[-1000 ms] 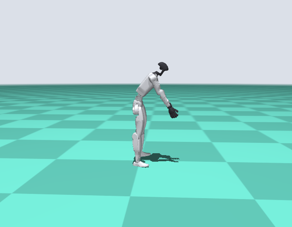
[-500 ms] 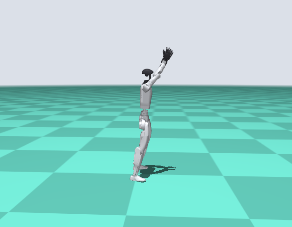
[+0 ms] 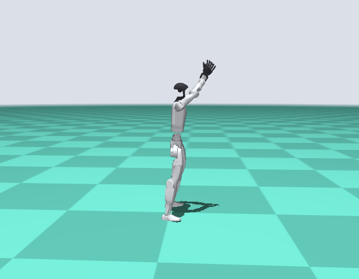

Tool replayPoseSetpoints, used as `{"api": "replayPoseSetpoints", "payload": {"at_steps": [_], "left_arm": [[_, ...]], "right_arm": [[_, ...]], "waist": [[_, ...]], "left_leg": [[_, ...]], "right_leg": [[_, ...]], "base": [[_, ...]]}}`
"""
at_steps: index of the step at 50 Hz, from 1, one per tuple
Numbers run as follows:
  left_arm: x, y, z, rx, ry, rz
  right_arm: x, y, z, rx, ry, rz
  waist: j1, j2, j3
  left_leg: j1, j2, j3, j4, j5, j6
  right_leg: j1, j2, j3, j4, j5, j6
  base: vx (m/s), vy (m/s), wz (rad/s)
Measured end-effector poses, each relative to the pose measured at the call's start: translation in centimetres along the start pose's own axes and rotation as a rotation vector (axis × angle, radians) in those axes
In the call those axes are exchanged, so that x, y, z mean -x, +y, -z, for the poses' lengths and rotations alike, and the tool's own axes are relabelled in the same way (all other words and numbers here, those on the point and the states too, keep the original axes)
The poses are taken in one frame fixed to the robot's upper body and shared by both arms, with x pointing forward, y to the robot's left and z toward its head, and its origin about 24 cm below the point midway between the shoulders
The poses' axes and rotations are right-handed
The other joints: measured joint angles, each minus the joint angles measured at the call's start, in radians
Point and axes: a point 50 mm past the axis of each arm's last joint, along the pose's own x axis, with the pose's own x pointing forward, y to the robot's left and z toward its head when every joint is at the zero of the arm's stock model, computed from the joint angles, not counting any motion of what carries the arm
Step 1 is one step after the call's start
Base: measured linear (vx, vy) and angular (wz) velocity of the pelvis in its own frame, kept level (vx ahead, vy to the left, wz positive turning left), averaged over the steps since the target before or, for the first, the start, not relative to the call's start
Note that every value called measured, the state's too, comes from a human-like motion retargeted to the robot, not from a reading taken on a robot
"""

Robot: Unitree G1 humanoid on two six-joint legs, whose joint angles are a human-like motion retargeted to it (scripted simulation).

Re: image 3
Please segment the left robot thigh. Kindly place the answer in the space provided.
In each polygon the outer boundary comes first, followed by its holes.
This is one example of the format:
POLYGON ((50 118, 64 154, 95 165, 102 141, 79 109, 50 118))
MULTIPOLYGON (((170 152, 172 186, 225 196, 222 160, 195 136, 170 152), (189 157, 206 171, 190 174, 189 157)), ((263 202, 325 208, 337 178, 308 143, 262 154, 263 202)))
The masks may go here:
MULTIPOLYGON (((185 148, 184 145, 182 144, 182 154, 183 154, 183 170, 182 170, 182 174, 184 172, 184 168, 185 168, 185 164, 186 164, 186 154, 185 154, 185 148)), ((177 159, 177 158, 176 158, 177 159)), ((181 174, 181 176, 182 176, 181 174)), ((171 174, 171 178, 173 178, 173 175, 171 174)))

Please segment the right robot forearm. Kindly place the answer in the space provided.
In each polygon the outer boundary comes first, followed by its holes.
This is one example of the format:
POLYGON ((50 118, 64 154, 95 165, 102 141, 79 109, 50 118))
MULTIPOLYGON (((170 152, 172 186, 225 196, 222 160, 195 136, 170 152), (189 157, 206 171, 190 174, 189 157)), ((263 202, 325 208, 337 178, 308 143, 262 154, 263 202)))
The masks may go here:
POLYGON ((193 94, 196 90, 201 91, 203 84, 205 83, 206 76, 202 75, 202 78, 199 79, 198 83, 191 90, 191 94, 193 94))

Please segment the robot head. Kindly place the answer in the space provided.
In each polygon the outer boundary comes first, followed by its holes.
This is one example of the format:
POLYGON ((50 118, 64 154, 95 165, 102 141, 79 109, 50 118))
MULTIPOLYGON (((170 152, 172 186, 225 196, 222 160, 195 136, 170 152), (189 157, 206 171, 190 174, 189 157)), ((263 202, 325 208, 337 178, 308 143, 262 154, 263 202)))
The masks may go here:
POLYGON ((188 88, 188 86, 184 83, 177 83, 174 86, 175 90, 178 90, 178 92, 183 92, 183 96, 178 96, 174 102, 178 102, 178 100, 182 100, 185 98, 185 90, 188 88))

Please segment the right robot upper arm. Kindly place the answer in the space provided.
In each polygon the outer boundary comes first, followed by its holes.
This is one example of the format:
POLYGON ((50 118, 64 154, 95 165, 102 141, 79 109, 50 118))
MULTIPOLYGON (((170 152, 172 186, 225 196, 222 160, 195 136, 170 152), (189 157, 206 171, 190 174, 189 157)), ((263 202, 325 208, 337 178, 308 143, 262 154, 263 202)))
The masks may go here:
POLYGON ((194 98, 197 98, 199 96, 199 92, 196 90, 193 94, 187 95, 182 100, 178 101, 175 104, 174 109, 179 112, 185 108, 185 106, 190 103, 194 98))

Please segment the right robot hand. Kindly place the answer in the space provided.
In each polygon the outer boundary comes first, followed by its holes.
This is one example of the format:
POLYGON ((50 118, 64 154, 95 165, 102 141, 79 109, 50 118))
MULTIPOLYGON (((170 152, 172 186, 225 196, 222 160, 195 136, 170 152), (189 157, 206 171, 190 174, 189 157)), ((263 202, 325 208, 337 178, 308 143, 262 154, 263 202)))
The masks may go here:
POLYGON ((202 75, 205 75, 206 78, 207 78, 207 74, 209 74, 211 72, 213 66, 214 65, 212 64, 212 62, 210 64, 210 61, 209 61, 209 64, 208 64, 208 60, 207 60, 207 63, 206 63, 205 66, 204 66, 204 62, 203 62, 203 73, 201 73, 200 78, 202 78, 202 75))

